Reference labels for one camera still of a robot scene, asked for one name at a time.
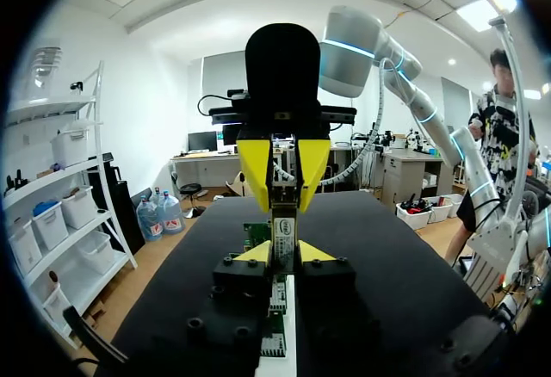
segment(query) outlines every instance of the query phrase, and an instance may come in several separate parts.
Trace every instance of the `person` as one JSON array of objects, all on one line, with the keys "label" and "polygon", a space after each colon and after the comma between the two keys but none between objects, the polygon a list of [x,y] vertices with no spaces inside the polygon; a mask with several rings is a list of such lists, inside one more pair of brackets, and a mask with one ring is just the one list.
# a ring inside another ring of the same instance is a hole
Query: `person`
[{"label": "person", "polygon": [[[512,195],[517,173],[518,119],[515,110],[515,82],[504,50],[494,50],[490,62],[496,85],[478,100],[477,108],[468,121],[468,129],[475,140],[481,139],[480,154],[490,170],[499,197],[506,201]],[[531,118],[529,135],[529,163],[533,164],[536,160],[537,144]],[[457,216],[463,223],[449,243],[444,257],[450,265],[455,263],[465,243],[477,228],[473,201],[468,192],[457,210]]]}]

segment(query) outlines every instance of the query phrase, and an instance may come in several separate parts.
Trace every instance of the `white robotic arm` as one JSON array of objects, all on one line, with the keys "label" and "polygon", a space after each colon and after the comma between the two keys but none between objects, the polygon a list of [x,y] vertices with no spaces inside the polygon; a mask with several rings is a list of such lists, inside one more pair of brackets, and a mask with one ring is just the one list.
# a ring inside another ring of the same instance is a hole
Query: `white robotic arm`
[{"label": "white robotic arm", "polygon": [[545,240],[549,236],[548,217],[534,219],[531,235],[519,232],[516,220],[503,218],[499,195],[473,136],[466,127],[449,135],[430,98],[411,81],[420,74],[421,64],[387,33],[381,21],[351,7],[334,7],[328,17],[321,52],[322,89],[339,96],[358,97],[371,66],[381,62],[385,86],[406,104],[431,136],[444,163],[453,167],[465,162],[467,187],[479,224],[478,235],[469,242],[478,256],[466,281],[482,299],[495,288],[502,274],[508,281],[518,265],[527,260],[524,251],[527,240],[534,253],[548,247]]}]

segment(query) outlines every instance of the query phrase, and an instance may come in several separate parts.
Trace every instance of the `wooden floor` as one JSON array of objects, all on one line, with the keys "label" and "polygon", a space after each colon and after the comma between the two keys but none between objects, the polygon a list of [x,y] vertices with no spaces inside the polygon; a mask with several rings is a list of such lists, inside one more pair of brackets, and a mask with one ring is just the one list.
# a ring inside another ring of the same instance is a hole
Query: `wooden floor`
[{"label": "wooden floor", "polygon": [[[210,206],[214,195],[226,191],[222,188],[209,188],[209,193],[201,202],[196,202],[204,207]],[[189,208],[189,201],[184,201],[182,208]],[[130,263],[124,267],[115,278],[106,286],[98,297],[104,304],[106,312],[97,320],[97,332],[107,341],[115,336],[122,320],[126,317],[134,303],[138,300],[145,286],[153,277],[164,259],[172,252],[178,243],[185,238],[189,228],[197,219],[186,219],[186,229],[177,235],[164,235],[157,242],[146,243],[135,255],[138,269],[132,269]],[[442,256],[446,252],[450,239],[459,229],[461,221],[457,218],[446,219],[444,222],[430,224],[418,231],[418,235],[426,241],[437,253]],[[94,356],[85,348],[78,350],[68,348],[73,358]],[[84,364],[82,370],[92,375],[96,366]]]}]

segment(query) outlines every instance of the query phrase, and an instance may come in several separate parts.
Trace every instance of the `sticker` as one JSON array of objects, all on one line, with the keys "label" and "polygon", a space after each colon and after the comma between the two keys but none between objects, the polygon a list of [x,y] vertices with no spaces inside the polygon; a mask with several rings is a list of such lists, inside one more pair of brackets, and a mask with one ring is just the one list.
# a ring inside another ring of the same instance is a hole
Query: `sticker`
[{"label": "sticker", "polygon": [[276,257],[293,255],[294,218],[274,218],[274,227]]},{"label": "sticker", "polygon": [[168,231],[175,231],[176,229],[180,229],[181,227],[182,224],[180,223],[179,219],[166,220],[164,222],[164,229]]},{"label": "sticker", "polygon": [[163,226],[161,224],[155,224],[149,228],[152,232],[152,235],[160,235],[163,233]]}]

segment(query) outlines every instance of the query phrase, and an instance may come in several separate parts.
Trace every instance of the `white storage bin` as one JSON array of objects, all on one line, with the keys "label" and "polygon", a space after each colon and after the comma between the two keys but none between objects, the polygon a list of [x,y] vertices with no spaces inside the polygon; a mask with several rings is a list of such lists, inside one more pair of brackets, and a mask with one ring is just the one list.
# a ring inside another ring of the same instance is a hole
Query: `white storage bin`
[{"label": "white storage bin", "polygon": [[52,139],[53,160],[71,166],[88,160],[88,129],[67,131]]},{"label": "white storage bin", "polygon": [[115,263],[115,252],[107,233],[92,231],[77,243],[84,262],[98,274],[105,274]]},{"label": "white storage bin", "polygon": [[446,196],[447,198],[450,198],[453,204],[453,206],[449,209],[448,218],[456,218],[457,209],[459,209],[459,206],[463,202],[463,195],[451,194],[451,195],[444,195],[444,196]]},{"label": "white storage bin", "polygon": [[26,275],[42,259],[42,253],[31,227],[31,220],[11,226],[9,233],[9,244],[14,251],[19,270]]},{"label": "white storage bin", "polygon": [[409,214],[404,209],[399,207],[399,204],[397,203],[396,216],[406,222],[406,224],[415,231],[416,229],[425,228],[427,226],[429,223],[430,212]]},{"label": "white storage bin", "polygon": [[58,202],[40,215],[34,216],[33,222],[39,239],[49,250],[55,248],[69,236],[61,212],[61,202]]},{"label": "white storage bin", "polygon": [[76,194],[61,200],[65,223],[80,229],[97,216],[97,206],[92,198],[92,187],[81,186]]},{"label": "white storage bin", "polygon": [[[423,198],[426,201],[430,203],[438,203],[438,199],[440,196],[431,196],[429,198]],[[436,222],[442,222],[443,220],[446,220],[448,218],[449,210],[452,208],[453,203],[451,203],[451,200],[447,198],[447,201],[449,202],[448,205],[443,205],[441,207],[432,207],[432,211],[430,212],[429,217],[429,223],[434,224]]]},{"label": "white storage bin", "polygon": [[56,284],[55,289],[42,304],[42,307],[46,310],[52,321],[61,329],[67,324],[63,318],[63,310],[69,306],[71,306],[71,303],[65,297],[65,294],[63,294],[59,284]]}]

